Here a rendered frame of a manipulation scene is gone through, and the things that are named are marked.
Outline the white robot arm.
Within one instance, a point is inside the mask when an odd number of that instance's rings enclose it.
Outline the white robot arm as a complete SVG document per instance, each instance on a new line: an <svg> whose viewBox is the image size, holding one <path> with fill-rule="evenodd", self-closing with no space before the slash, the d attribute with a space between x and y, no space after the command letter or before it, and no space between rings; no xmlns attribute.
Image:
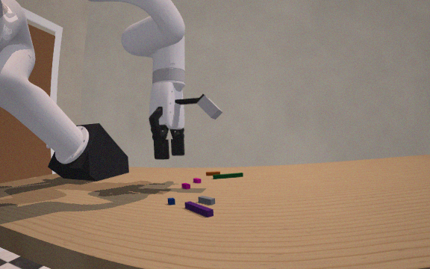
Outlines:
<svg viewBox="0 0 430 269"><path fill-rule="evenodd" d="M152 83L185 83L185 26L171 0L88 1L121 1L147 12L149 17L124 30L123 48L132 55L153 59ZM22 7L15 0L0 0L0 107L46 143L47 149L52 148L61 164L71 163L85 150L89 133L83 126L76 126L44 90L28 80L34 65L34 47ZM222 113L204 94L176 99L175 103L198 104L212 119Z"/></svg>

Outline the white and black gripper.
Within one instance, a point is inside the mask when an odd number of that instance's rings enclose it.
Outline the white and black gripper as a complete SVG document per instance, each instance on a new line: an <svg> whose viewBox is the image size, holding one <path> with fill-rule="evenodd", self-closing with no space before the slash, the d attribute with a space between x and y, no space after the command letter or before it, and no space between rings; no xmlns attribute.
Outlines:
<svg viewBox="0 0 430 269"><path fill-rule="evenodd" d="M166 140L169 130L172 155L184 155L184 105L175 103L176 99L184 99L184 86L184 82L176 80L152 84L149 126L153 134L155 159L169 159L169 139Z"/></svg>

